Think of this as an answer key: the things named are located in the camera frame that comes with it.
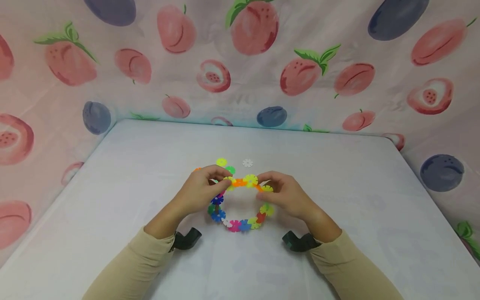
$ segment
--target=colorful toy wreath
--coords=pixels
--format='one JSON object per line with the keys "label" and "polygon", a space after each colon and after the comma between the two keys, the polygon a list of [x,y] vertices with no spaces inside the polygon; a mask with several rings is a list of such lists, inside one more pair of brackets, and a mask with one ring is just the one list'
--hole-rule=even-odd
{"label": "colorful toy wreath", "polygon": [[[246,187],[250,189],[256,188],[259,192],[273,192],[273,189],[268,185],[258,185],[258,178],[253,174],[247,175],[244,178],[236,179],[233,177],[225,177],[224,179],[232,181],[232,185],[229,186],[225,193],[238,187]],[[271,216],[274,212],[273,207],[268,203],[265,203],[260,207],[260,211],[255,217],[244,220],[229,220],[227,218],[227,213],[221,208],[224,197],[224,194],[219,194],[213,198],[211,201],[212,204],[210,204],[207,211],[215,222],[223,223],[223,225],[225,225],[231,232],[245,232],[248,230],[258,229],[265,221],[265,218],[267,216]]]}

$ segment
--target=beige sleeve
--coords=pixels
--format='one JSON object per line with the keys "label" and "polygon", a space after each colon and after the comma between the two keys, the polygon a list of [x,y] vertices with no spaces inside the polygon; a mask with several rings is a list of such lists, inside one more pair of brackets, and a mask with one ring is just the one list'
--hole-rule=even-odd
{"label": "beige sleeve", "polygon": [[173,255],[175,237],[157,240],[141,228],[103,269],[83,300],[140,300]]}
{"label": "beige sleeve", "polygon": [[390,280],[352,242],[346,232],[310,250],[320,272],[341,300],[402,300]]}

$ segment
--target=left hand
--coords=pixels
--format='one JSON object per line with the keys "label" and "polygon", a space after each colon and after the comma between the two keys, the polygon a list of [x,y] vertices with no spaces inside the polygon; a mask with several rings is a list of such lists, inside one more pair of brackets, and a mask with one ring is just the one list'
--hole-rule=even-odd
{"label": "left hand", "polygon": [[194,171],[187,178],[170,205],[175,207],[183,217],[204,210],[210,201],[225,191],[232,182],[223,178],[232,174],[217,165],[211,165]]}

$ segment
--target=hand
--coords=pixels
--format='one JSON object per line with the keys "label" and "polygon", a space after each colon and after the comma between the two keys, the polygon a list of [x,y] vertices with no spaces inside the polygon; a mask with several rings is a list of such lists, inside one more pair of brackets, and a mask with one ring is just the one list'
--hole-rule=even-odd
{"label": "hand", "polygon": [[259,192],[258,200],[278,205],[290,216],[304,221],[313,237],[323,243],[332,242],[342,234],[340,227],[313,202],[292,176],[275,171],[258,175],[259,184],[265,181],[273,192]]}
{"label": "hand", "polygon": [[217,165],[192,172],[172,201],[148,222],[145,233],[159,240],[172,236],[186,216],[206,209],[215,196],[232,184],[230,180],[223,180],[229,176],[232,176],[230,172]]}
{"label": "hand", "polygon": [[184,216],[206,209],[210,201],[224,192],[232,182],[223,178],[232,176],[226,169],[211,165],[194,171],[187,178],[171,205],[183,212]]}
{"label": "hand", "polygon": [[268,181],[265,185],[271,186],[274,192],[259,192],[257,199],[278,205],[292,217],[306,221],[319,208],[290,175],[275,171],[258,175],[258,183],[264,181]]}

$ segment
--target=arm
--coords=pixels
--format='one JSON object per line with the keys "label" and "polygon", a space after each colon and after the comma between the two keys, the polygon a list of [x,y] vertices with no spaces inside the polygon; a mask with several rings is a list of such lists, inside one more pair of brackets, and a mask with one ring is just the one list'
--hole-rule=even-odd
{"label": "arm", "polygon": [[268,181],[266,184],[273,187],[274,192],[258,193],[257,199],[276,204],[290,216],[303,220],[313,237],[322,243],[311,250],[311,255],[341,300],[403,300],[385,274],[293,177],[270,171],[258,175],[258,181]]}
{"label": "arm", "polygon": [[232,176],[219,166],[193,172],[177,195],[103,269],[83,300],[141,300],[153,279],[173,255],[170,251],[180,222],[204,210],[231,185]]}

